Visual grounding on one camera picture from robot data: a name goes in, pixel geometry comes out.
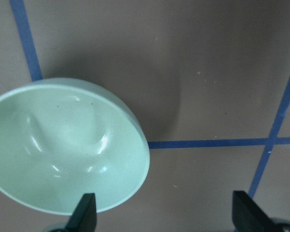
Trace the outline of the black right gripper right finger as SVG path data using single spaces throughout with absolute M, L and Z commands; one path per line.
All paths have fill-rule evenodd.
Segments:
M 268 217 L 242 190 L 232 193 L 232 222 L 236 232 L 290 232 L 290 221 Z

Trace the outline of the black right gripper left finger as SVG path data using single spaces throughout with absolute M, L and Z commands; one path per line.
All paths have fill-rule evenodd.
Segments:
M 82 196 L 66 224 L 65 232 L 94 232 L 97 226 L 96 199 L 94 193 Z

